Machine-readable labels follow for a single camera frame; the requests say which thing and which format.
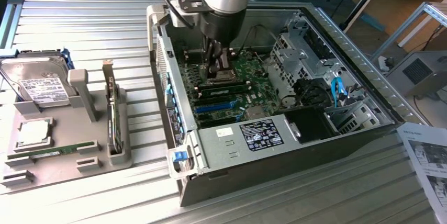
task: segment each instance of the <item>hard drive label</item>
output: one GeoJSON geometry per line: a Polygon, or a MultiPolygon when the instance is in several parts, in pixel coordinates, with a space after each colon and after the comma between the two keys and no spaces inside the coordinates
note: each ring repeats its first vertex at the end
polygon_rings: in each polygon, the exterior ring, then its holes
{"type": "Polygon", "coordinates": [[[20,80],[20,84],[36,104],[68,100],[64,85],[59,77],[20,80]]]}
{"type": "Polygon", "coordinates": [[[243,124],[239,127],[251,151],[284,144],[271,119],[243,124]]]}

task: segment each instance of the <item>barcode sticker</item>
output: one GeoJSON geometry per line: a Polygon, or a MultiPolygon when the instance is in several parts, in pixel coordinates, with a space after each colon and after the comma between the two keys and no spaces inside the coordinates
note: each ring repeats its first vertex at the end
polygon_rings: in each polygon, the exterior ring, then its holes
{"type": "Polygon", "coordinates": [[[36,104],[68,100],[67,91],[59,77],[20,80],[20,84],[36,104]]]}

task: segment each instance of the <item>green circuit board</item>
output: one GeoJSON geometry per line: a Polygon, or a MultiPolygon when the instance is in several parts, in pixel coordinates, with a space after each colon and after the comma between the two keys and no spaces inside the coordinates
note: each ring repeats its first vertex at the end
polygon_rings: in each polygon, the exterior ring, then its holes
{"type": "Polygon", "coordinates": [[[180,74],[186,86],[188,100],[200,128],[231,124],[239,121],[262,118],[274,115],[279,101],[275,89],[263,68],[263,63],[248,51],[243,51],[239,57],[231,61],[231,69],[218,73],[216,82],[207,79],[206,64],[179,61],[180,74]],[[226,89],[226,84],[243,83],[238,87],[226,89]],[[212,88],[224,86],[224,91],[203,94],[218,94],[211,97],[200,96],[198,87],[212,88]],[[199,112],[210,106],[227,106],[214,111],[199,112]]]}

